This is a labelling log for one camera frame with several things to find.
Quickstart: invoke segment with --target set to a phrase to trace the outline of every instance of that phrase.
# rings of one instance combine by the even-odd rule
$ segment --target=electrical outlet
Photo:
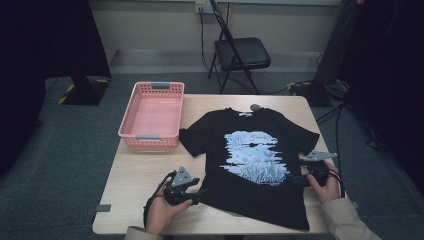
[[[194,11],[198,14],[213,14],[211,2],[209,0],[197,0],[194,3]]]

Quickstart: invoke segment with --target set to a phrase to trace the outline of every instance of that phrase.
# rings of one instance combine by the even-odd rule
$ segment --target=black folding chair
[[[271,58],[269,57],[268,52],[262,44],[262,41],[258,38],[233,38],[224,18],[222,17],[221,10],[218,8],[218,4],[215,0],[210,0],[210,2],[216,20],[221,27],[221,34],[219,35],[219,40],[215,42],[215,54],[213,56],[211,68],[209,69],[208,78],[211,77],[213,68],[216,72],[218,72],[215,65],[216,58],[218,57],[221,71],[226,72],[222,85],[219,74],[217,74],[220,94],[224,91],[225,85],[232,71],[244,71],[253,87],[253,90],[256,94],[259,94],[258,89],[253,83],[252,73],[250,70],[269,67],[271,64]]]

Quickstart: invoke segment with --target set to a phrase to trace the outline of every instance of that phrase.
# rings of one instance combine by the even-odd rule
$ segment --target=wall
[[[337,15],[337,0],[227,0],[229,26],[235,37],[256,36],[270,52],[323,51]],[[201,49],[200,16],[194,1],[91,0],[105,48]],[[225,15],[227,4],[220,3]],[[213,49],[219,27],[213,15],[204,15],[204,48]]]

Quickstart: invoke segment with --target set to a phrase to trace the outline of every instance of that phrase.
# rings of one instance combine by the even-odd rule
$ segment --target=human hand
[[[155,197],[150,205],[146,223],[146,232],[150,234],[161,235],[163,230],[171,225],[175,216],[185,211],[193,203],[193,200],[190,199],[176,206],[170,205],[163,196],[163,190],[168,182],[169,181],[166,181],[162,185],[156,195],[157,197]]]
[[[337,173],[337,169],[333,164],[327,161],[324,162],[327,164],[330,172],[332,170]],[[306,177],[308,178],[312,188],[318,194],[318,199],[321,201],[321,203],[326,203],[328,201],[340,198],[339,182],[333,176],[328,175],[327,183],[323,187],[319,185],[312,174],[308,174]]]

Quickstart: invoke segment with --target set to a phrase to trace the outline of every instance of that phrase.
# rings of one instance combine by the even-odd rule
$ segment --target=dark curtain
[[[0,172],[33,131],[44,81],[110,71],[87,0],[0,0]]]
[[[422,0],[366,1],[340,78],[424,194],[423,43]]]

